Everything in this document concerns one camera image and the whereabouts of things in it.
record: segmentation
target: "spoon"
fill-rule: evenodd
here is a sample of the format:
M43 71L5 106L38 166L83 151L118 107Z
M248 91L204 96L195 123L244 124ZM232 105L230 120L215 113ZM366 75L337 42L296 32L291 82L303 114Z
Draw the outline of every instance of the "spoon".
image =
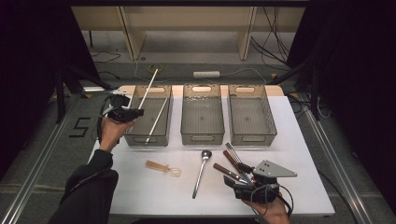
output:
M201 153L201 157L202 157L203 162L202 162L202 165L201 165L201 170L200 170L199 175L198 175L197 183L195 184L194 193L192 194L192 198L193 199L195 199L195 196L197 195L198 186L199 186L199 182L201 180L201 174L202 174L202 171L204 169L204 165L205 165L206 161L209 160L209 158L211 156L212 156L212 152L209 151L209 150L204 150Z

